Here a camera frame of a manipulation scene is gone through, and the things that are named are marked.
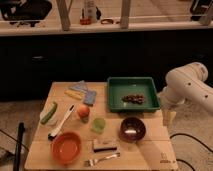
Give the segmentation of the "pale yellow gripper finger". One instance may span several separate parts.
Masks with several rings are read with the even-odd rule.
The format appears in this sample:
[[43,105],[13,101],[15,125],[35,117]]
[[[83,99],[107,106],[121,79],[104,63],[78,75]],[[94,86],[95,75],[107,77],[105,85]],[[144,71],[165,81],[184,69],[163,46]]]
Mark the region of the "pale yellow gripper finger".
[[162,114],[163,114],[163,125],[169,126],[172,124],[172,122],[176,116],[176,111],[163,109]]

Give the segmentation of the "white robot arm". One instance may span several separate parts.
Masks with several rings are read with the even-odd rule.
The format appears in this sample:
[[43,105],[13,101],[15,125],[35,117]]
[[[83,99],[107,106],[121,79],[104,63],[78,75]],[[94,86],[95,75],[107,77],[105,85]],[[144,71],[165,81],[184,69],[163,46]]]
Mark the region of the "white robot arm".
[[166,76],[166,86],[160,93],[163,125],[169,126],[176,116],[174,108],[190,100],[213,115],[213,87],[205,83],[207,67],[200,62],[192,62],[170,70]]

